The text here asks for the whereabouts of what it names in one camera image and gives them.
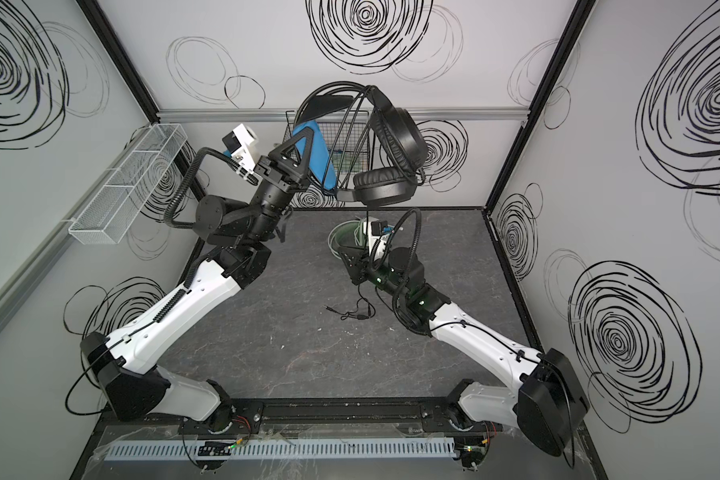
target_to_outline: headphone ear cup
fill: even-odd
[[[392,132],[390,132],[387,126],[384,125],[384,122],[382,122],[380,115],[374,112],[371,115],[369,122],[371,124],[371,129],[373,130],[373,133],[376,135],[376,138],[378,138],[378,142],[382,144],[382,148],[384,148],[384,152],[386,152],[390,160],[393,160],[397,165],[400,166],[400,168],[406,170],[407,173],[414,173],[411,170],[411,165],[409,164],[408,159],[405,158],[402,150],[400,150],[400,147],[397,145],[397,143],[395,143]]]

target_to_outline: white wall panel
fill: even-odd
[[[264,107],[295,108],[335,80],[403,107],[528,104],[575,1],[344,2],[334,15],[319,0],[101,4],[169,109],[258,108],[264,92]]]
[[[720,2],[599,2],[568,92],[494,211],[504,248],[608,478],[720,477]]]

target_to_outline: white cable tray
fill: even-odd
[[[329,458],[455,458],[454,440],[440,438],[294,438],[250,440],[225,456],[200,454],[209,440],[117,440],[104,460],[303,460]]]
[[[119,243],[185,142],[180,124],[151,125],[70,225],[70,235],[83,245]]]

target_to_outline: white wire mesh basket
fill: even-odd
[[[83,245],[117,244],[186,142],[180,124],[154,124],[69,228]]]

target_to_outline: headphone ear pad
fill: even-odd
[[[397,167],[374,168],[355,175],[355,188],[381,187],[395,182],[405,181]]]
[[[382,144],[382,148],[384,148],[384,152],[386,152],[387,156],[399,165],[400,168],[403,168],[410,174],[414,173],[414,169],[411,168],[408,159],[405,158],[405,155],[403,155],[403,152],[400,150],[397,142],[394,141],[392,132],[389,131],[386,125],[384,125],[381,117],[374,112],[371,115],[369,122],[373,133],[376,135],[376,138],[378,138],[379,143]]]

